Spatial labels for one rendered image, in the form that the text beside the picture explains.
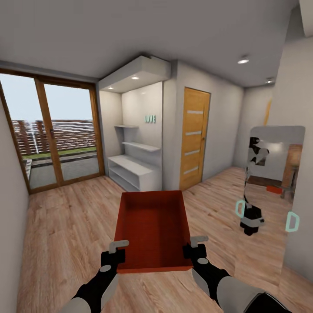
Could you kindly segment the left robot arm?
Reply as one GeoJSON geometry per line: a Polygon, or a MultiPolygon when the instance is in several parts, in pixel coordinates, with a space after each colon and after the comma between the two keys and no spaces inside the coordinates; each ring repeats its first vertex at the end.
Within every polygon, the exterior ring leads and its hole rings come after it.
{"type": "Polygon", "coordinates": [[[101,254],[98,275],[87,284],[83,284],[76,295],[56,313],[100,313],[117,288],[118,264],[126,260],[125,249],[117,248],[128,245],[128,240],[111,241],[109,251],[101,254]]]}

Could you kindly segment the storage box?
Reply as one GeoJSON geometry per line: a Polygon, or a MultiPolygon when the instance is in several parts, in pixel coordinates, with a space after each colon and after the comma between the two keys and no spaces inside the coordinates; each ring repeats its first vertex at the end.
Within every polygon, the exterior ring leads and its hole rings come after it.
{"type": "Polygon", "coordinates": [[[194,267],[183,256],[191,245],[181,190],[123,192],[114,241],[128,240],[126,260],[117,273],[187,271],[194,267]]]}

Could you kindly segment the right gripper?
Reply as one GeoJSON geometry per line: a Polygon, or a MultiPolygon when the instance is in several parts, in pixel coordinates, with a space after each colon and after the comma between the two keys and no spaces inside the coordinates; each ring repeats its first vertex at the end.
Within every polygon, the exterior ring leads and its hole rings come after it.
{"type": "Polygon", "coordinates": [[[194,253],[202,253],[205,257],[206,254],[206,246],[204,244],[198,244],[198,247],[191,247],[191,245],[183,246],[183,256],[185,259],[192,259],[194,253]]]}

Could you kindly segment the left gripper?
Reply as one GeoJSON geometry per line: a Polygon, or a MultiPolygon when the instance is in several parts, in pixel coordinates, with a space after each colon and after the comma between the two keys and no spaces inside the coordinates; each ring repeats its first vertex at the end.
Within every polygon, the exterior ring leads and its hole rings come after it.
{"type": "Polygon", "coordinates": [[[115,259],[117,264],[123,263],[126,260],[125,249],[117,250],[114,254],[109,254],[109,252],[102,252],[101,254],[101,265],[106,262],[108,259],[115,259]]]}

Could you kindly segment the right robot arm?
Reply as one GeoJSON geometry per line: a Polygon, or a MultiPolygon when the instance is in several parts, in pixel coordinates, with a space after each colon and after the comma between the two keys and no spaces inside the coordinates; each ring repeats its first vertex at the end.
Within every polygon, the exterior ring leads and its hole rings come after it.
{"type": "Polygon", "coordinates": [[[198,244],[208,239],[207,235],[190,237],[191,245],[183,246],[183,256],[193,262],[194,281],[216,300],[224,313],[293,313],[273,294],[249,286],[230,276],[225,269],[211,265],[206,258],[206,246],[198,244]]]}

